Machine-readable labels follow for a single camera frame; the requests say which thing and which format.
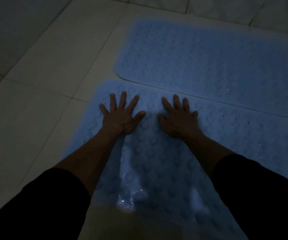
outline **right hand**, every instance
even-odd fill
[[[197,124],[198,112],[190,113],[188,99],[183,99],[182,106],[178,96],[174,94],[173,101],[174,107],[165,97],[162,98],[162,104],[168,112],[168,117],[162,113],[157,114],[162,130],[171,137],[181,139],[203,135]]]

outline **rubber mat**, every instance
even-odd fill
[[[110,93],[119,102],[127,91],[127,105],[140,95],[134,114],[146,116],[131,135],[120,138],[92,198],[95,204],[120,207],[167,219],[221,239],[244,239],[242,230],[214,190],[188,147],[161,131],[157,113],[166,113],[161,99],[173,92],[127,81],[101,85],[72,139],[66,155],[78,149],[102,127],[103,103],[109,109]],[[205,135],[288,178],[288,122],[286,118],[228,104],[187,96]]]
[[[278,40],[144,20],[115,71],[133,82],[288,117],[288,47]]]

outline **hand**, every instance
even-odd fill
[[[126,104],[126,91],[122,92],[120,104],[116,108],[115,94],[111,93],[110,100],[110,112],[105,108],[103,104],[99,104],[104,118],[103,129],[108,129],[111,132],[117,133],[117,136],[121,134],[130,134],[137,127],[138,123],[144,118],[145,111],[138,112],[135,117],[132,117],[133,110],[139,100],[139,95],[136,94],[130,105],[125,109]]]
[[[190,113],[188,99],[183,99],[183,107],[176,94],[173,96],[173,101],[174,107],[165,97],[162,98],[162,104],[168,112],[168,117],[162,113],[157,114],[162,130],[171,137],[179,137],[181,139],[203,135],[197,124],[198,112]]]

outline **left hand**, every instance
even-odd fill
[[[133,110],[139,100],[139,95],[136,94],[133,100],[130,102],[127,108],[126,104],[126,91],[122,92],[120,104],[116,108],[115,94],[111,93],[110,112],[105,108],[103,104],[99,104],[104,118],[103,129],[116,132],[118,136],[122,134],[130,134],[137,127],[138,123],[144,118],[145,111],[138,112],[135,117],[132,117]]]

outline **black sleeve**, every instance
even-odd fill
[[[215,166],[213,185],[250,239],[288,239],[288,179],[241,155]]]
[[[77,239],[89,205],[76,176],[49,169],[0,209],[0,239]]]

